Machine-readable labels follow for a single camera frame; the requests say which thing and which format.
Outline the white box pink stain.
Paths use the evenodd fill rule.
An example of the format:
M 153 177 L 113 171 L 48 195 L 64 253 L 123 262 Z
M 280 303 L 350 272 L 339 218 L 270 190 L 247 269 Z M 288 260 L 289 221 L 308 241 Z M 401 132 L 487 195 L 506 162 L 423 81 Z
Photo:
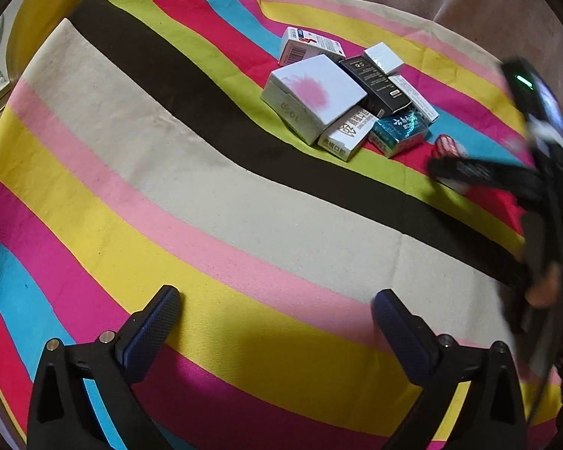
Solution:
M 365 90 L 325 55 L 273 70 L 261 94 L 308 145 L 365 97 Z

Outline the white Ding Zhi Dental box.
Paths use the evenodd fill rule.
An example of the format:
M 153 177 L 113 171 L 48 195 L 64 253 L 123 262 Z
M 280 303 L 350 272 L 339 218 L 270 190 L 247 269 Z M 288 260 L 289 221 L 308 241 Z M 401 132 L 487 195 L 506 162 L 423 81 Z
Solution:
M 367 138 L 378 118 L 355 106 L 329 125 L 317 144 L 338 159 L 348 162 Z

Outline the white box red blue print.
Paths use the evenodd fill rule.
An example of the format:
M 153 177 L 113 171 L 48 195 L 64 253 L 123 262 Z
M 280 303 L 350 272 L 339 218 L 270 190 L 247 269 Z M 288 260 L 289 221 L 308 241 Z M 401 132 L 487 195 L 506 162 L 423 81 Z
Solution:
M 326 55 L 334 62 L 346 58 L 340 42 L 302 28 L 286 28 L 281 37 L 280 58 L 278 59 L 280 66 L 294 64 L 317 55 Z

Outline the teal glossy box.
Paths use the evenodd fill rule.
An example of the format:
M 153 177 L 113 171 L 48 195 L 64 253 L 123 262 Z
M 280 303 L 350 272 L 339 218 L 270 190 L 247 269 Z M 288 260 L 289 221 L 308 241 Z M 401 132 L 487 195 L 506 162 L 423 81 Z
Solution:
M 387 158 L 411 149 L 425 140 L 428 125 L 415 110 L 378 119 L 369 132 L 369 141 Z

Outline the long white narrow box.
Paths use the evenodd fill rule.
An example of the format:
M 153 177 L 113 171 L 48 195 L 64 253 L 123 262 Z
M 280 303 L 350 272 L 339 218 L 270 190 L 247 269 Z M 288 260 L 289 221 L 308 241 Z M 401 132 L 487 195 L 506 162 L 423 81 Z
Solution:
M 435 110 L 435 107 L 425 99 L 423 94 L 420 93 L 413 84 L 410 84 L 407 79 L 400 74 L 392 74 L 388 78 L 411 100 L 414 107 L 422 114 L 428 124 L 437 120 L 439 114 Z

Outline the striped colourful cloth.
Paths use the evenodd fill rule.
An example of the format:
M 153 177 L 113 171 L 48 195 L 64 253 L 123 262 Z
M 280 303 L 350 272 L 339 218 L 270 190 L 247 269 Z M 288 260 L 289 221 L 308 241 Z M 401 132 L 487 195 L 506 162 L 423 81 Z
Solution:
M 85 0 L 0 120 L 0 401 L 18 437 L 47 340 L 116 330 L 163 285 L 182 322 L 136 391 L 183 449 L 379 448 L 418 394 L 374 328 L 382 288 L 463 344 L 512 340 L 499 288 L 520 208 L 431 181 L 431 142 L 343 162 L 298 139 L 260 97 L 289 26 L 351 56 L 388 44 L 433 135 L 527 163 L 496 59 L 433 21 L 359 0 Z

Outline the red white small pack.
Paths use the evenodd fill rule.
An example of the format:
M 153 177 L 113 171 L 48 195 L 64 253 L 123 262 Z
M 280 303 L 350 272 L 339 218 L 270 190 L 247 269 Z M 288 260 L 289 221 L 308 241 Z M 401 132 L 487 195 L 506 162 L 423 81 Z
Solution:
M 466 158 L 468 156 L 467 150 L 447 134 L 439 134 L 434 142 L 434 149 L 432 152 L 433 159 L 442 158 Z

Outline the black box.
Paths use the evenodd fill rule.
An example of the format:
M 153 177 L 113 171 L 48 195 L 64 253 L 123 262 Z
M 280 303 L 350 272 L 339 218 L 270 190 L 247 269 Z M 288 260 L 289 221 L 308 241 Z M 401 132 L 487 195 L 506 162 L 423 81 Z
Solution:
M 367 58 L 357 56 L 340 60 L 344 72 L 365 90 L 361 106 L 377 118 L 388 117 L 407 110 L 412 101 Z

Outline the small white box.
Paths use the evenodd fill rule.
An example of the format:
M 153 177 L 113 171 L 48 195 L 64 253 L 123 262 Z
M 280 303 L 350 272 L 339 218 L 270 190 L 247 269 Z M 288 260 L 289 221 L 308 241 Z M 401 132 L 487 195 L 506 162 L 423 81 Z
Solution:
M 365 49 L 363 55 L 387 75 L 399 73 L 403 66 L 403 60 L 387 44 L 382 42 Z

